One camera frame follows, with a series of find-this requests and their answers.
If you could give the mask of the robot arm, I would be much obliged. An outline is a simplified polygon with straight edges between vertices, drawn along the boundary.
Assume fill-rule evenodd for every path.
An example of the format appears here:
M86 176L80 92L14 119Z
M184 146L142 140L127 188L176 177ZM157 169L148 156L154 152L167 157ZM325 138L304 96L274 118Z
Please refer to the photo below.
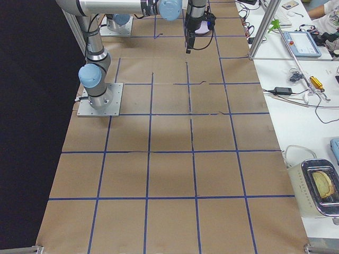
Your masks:
M112 92L105 83L111 57L102 43L100 28L95 15L137 14L160 15L172 21L179 17L187 4L182 1L56 1L59 7L75 16L85 40L85 66L78 76L87 92L91 109L101 110L111 103Z
M129 14L107 14L106 26L111 31L117 31L125 26L130 20Z

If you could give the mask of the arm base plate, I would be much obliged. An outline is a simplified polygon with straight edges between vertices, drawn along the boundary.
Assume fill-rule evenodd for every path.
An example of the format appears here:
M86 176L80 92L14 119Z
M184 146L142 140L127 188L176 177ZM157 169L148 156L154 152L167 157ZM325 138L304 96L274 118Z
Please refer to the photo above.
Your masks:
M132 32L133 17L124 25L119 25L115 20L108 20L105 16L100 25L102 37L129 37Z
M123 83L106 83L106 92L100 97L90 97L84 89L79 97L77 116L118 117L120 115Z

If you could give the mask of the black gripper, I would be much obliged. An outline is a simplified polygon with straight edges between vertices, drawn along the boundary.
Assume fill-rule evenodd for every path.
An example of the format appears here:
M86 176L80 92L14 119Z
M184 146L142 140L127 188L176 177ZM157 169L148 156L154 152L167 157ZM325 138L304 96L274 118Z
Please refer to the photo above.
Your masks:
M186 53L190 54L191 50L194 49L195 32L186 30L185 31L185 42L186 42Z

